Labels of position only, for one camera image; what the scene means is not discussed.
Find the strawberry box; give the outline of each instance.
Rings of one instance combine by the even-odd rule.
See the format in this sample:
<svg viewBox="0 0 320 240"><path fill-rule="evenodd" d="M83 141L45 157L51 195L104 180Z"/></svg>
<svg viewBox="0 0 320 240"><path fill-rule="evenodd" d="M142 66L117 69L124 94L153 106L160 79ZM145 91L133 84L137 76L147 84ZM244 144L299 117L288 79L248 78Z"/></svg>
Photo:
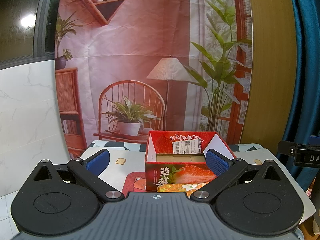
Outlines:
<svg viewBox="0 0 320 240"><path fill-rule="evenodd" d="M214 149L229 159L236 156L216 132L150 131L145 157L146 189L167 183L204 183L217 176L205 155Z"/></svg>

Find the window glass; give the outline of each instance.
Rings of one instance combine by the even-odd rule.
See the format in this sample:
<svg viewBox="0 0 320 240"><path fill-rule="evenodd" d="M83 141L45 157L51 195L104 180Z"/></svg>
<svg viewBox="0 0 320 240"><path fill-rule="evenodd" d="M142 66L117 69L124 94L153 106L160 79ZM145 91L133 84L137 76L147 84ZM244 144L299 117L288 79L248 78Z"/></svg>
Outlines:
<svg viewBox="0 0 320 240"><path fill-rule="evenodd" d="M33 54L39 0L0 0L0 61Z"/></svg>
<svg viewBox="0 0 320 240"><path fill-rule="evenodd" d="M54 37L60 0L50 0L47 31L45 37L45 52L54 52Z"/></svg>

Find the curtain fold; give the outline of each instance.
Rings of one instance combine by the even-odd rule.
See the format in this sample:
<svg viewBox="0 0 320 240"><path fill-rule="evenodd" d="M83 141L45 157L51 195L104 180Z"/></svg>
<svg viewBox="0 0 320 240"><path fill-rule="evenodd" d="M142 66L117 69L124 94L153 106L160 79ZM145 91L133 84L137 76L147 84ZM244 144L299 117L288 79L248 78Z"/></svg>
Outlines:
<svg viewBox="0 0 320 240"><path fill-rule="evenodd" d="M319 133L320 0L292 0L297 35L297 73L292 106L283 140L307 144ZM277 155L298 184L307 190L318 169L297 167L293 157Z"/></svg>

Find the lampshade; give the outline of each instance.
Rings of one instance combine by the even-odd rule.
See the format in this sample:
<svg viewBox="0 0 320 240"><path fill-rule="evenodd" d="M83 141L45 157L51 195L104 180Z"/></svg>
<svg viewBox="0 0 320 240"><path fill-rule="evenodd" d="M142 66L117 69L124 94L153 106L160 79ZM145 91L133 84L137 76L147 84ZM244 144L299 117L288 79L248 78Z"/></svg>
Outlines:
<svg viewBox="0 0 320 240"><path fill-rule="evenodd" d="M162 58L147 76L147 79L196 82L177 58Z"/></svg>

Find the bright light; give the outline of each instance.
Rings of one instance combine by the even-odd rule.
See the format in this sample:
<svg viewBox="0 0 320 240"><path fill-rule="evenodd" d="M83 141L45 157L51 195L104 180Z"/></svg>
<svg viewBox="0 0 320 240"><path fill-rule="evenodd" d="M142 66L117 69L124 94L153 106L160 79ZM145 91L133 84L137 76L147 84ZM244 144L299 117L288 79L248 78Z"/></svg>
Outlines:
<svg viewBox="0 0 320 240"><path fill-rule="evenodd" d="M36 16L33 14L29 14L22 18L21 25L25 28L34 27L36 24Z"/></svg>

